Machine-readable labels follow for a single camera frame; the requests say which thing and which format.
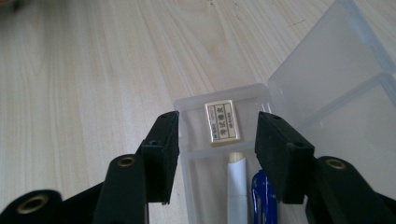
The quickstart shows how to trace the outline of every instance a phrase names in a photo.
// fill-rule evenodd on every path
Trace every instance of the eraser label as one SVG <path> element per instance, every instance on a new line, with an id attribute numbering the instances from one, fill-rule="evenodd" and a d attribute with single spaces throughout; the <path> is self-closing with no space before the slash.
<path id="1" fill-rule="evenodd" d="M 209 121 L 211 143 L 239 140 L 232 101 L 218 101 L 205 105 Z"/>

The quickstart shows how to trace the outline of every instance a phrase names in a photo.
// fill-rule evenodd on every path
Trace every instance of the blue marker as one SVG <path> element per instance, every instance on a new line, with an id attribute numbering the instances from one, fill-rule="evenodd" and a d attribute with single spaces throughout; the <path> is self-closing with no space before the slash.
<path id="1" fill-rule="evenodd" d="M 251 195 L 254 224 L 277 224 L 276 196 L 263 170 L 253 176 Z"/>

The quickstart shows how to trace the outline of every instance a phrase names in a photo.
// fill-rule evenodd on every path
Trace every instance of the plastic box lid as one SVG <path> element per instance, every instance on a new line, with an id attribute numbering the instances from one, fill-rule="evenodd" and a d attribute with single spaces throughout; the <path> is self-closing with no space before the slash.
<path id="1" fill-rule="evenodd" d="M 375 191 L 396 199 L 395 72 L 353 1 L 336 0 L 267 85 L 175 101 L 189 222 L 226 223 L 228 153 L 245 153 L 250 179 L 261 168 L 253 151 L 259 111 L 289 122 L 316 157 L 349 161 Z M 243 141 L 211 147 L 204 104 L 228 99 Z M 279 223 L 305 222 L 302 205 L 280 205 Z"/>

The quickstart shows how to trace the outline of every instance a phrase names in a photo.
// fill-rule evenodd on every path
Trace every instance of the light wood grain surface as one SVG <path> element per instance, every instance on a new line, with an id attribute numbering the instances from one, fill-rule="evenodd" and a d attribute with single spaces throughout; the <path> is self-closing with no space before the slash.
<path id="1" fill-rule="evenodd" d="M 0 13 L 0 209 L 102 182 L 176 99 L 263 82 L 332 0 L 31 0 Z M 359 8 L 393 60 L 396 2 Z M 188 223 L 180 166 L 151 223 Z"/>

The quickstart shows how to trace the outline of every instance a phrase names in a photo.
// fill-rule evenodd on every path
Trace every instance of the plastic box compartment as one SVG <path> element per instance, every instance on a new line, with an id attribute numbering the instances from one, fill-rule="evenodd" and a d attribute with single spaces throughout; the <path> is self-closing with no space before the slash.
<path id="1" fill-rule="evenodd" d="M 227 222 L 230 152 L 246 155 L 248 186 L 261 168 L 253 150 L 259 111 L 289 122 L 316 147 L 316 157 L 351 162 L 375 191 L 396 199 L 395 71 L 354 2 L 337 0 L 267 85 L 175 101 L 190 224 Z M 209 145 L 205 103 L 218 100 L 234 101 L 242 142 Z M 280 204 L 278 211 L 279 223 L 307 222 L 303 205 Z"/>

